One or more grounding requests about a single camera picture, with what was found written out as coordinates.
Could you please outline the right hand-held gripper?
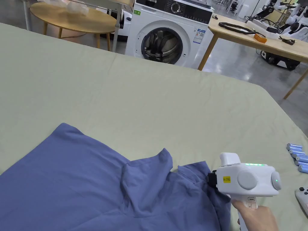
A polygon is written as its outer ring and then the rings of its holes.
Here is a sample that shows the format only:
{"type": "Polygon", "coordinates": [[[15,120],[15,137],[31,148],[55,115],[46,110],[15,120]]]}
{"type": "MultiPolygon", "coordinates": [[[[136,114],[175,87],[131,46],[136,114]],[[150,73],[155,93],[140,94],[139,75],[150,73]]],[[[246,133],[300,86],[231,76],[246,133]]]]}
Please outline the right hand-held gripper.
{"type": "MultiPolygon", "coordinates": [[[[257,209],[257,197],[273,197],[282,188],[279,172],[267,164],[243,163],[236,153],[220,154],[221,166],[207,176],[210,187],[238,200],[249,209],[257,209]]],[[[239,224],[248,231],[242,216],[239,224]]]]}

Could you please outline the person's right hand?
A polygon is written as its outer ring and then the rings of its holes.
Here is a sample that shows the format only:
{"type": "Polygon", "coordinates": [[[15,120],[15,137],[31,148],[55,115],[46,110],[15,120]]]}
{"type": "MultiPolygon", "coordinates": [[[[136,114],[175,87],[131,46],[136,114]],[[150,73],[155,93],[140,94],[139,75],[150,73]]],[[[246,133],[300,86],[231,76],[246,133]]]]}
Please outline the person's right hand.
{"type": "Polygon", "coordinates": [[[257,209],[247,208],[243,202],[231,201],[243,218],[248,231],[278,231],[278,224],[275,216],[269,207],[259,206],[257,209]]]}

